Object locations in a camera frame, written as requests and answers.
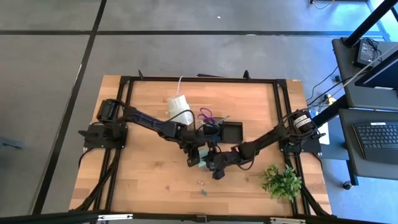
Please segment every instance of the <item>purple scissors handle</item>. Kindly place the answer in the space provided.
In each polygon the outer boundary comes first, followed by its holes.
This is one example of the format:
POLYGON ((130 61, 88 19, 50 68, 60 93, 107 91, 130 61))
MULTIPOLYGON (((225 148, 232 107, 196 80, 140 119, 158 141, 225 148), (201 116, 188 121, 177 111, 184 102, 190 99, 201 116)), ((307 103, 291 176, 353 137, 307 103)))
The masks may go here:
POLYGON ((211 110, 209 110, 208 108, 200 108, 199 111, 201 112, 201 114, 198 115, 198 119, 202 119, 206 123, 216 123, 216 120, 214 120, 211 110))

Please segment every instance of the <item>artificial plant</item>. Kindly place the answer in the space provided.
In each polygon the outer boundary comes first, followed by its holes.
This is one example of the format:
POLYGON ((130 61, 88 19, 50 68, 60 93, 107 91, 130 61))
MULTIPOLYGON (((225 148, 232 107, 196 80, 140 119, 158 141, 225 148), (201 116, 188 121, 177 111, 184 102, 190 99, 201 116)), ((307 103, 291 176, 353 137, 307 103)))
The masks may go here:
POLYGON ((279 173, 275 164, 271 164, 260 176, 264 179, 262 188, 271 193, 271 198, 289 199, 293 202, 301 188, 301 177, 297 177, 294 169, 286 165, 286 170, 279 173))

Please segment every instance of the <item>monitor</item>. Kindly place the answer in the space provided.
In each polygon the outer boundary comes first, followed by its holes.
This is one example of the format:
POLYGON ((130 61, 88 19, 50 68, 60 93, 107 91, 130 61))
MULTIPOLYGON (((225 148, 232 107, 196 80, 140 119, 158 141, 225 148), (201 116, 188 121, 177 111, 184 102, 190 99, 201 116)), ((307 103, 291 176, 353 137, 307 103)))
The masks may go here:
POLYGON ((385 90, 398 90, 398 50, 370 69, 355 85, 385 90))

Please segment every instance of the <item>floor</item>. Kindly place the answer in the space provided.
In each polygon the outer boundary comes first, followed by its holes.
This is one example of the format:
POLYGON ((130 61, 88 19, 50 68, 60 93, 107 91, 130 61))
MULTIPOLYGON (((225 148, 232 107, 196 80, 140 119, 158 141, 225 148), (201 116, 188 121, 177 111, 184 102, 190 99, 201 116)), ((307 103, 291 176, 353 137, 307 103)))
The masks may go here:
MULTIPOLYGON (((0 149, 0 217, 30 213, 77 74, 84 76, 45 213, 68 209, 83 145, 77 131, 86 129, 91 119, 103 75, 137 75, 140 69, 148 76, 241 77, 249 70, 255 78, 301 79, 309 97, 312 87, 336 67, 331 40, 355 30, 371 13, 369 7, 379 3, 336 2, 318 10, 307 0, 113 0, 106 3, 96 27, 101 0, 0 1, 0 136, 26 145, 22 150, 0 149), (93 27, 99 31, 302 32, 286 36, 97 35, 95 39, 78 33, 93 27), (323 33, 309 35, 308 31, 323 33), (80 70, 82 62, 87 64, 80 70)), ((388 13, 369 34, 377 40, 398 41, 396 24, 388 13)), ((327 80, 315 94, 332 84, 327 80)), ((394 200, 398 181, 359 178, 360 186, 345 191, 341 188, 348 180, 344 161, 323 160, 323 171, 335 215, 398 222, 394 200)))

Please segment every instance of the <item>white cable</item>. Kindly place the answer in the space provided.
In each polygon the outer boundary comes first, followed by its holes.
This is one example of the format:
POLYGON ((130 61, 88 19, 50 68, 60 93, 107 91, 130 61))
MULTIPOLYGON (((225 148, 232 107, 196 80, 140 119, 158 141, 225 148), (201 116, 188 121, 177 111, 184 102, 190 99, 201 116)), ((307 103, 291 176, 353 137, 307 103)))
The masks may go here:
POLYGON ((332 94, 331 96, 329 96, 329 98, 327 98, 325 101, 322 101, 321 103, 325 103, 327 101, 329 101, 330 98, 332 98, 334 95, 336 95, 336 93, 338 93, 341 89, 343 89, 346 85, 348 85, 350 82, 352 82, 359 74, 361 74, 363 71, 365 71, 365 69, 367 69, 369 66, 371 66, 375 61, 379 60, 379 58, 385 56, 385 54, 387 54, 388 52, 390 52, 391 50, 393 50, 394 48, 398 47, 398 44, 393 46, 391 49, 389 49, 388 51, 384 52, 382 55, 378 56, 378 58, 374 59, 371 63, 369 63, 367 66, 365 66, 364 68, 362 68, 357 74, 355 74, 350 80, 348 80, 346 83, 344 83, 344 85, 338 89, 337 91, 334 92, 334 94, 332 94))
POLYGON ((314 0, 314 2, 313 2, 312 4, 313 4, 317 9, 324 9, 324 8, 328 7, 328 6, 329 6, 331 3, 333 3, 334 1, 336 1, 336 0, 332 0, 331 2, 329 2, 329 4, 327 4, 326 6, 323 6, 323 7, 321 7, 321 8, 319 8, 319 7, 317 6, 315 0, 314 0))
POLYGON ((176 95, 178 95, 179 91, 180 91, 180 84, 181 84, 181 79, 182 77, 184 77, 183 75, 180 77, 180 79, 178 80, 178 87, 177 87, 177 93, 176 95))

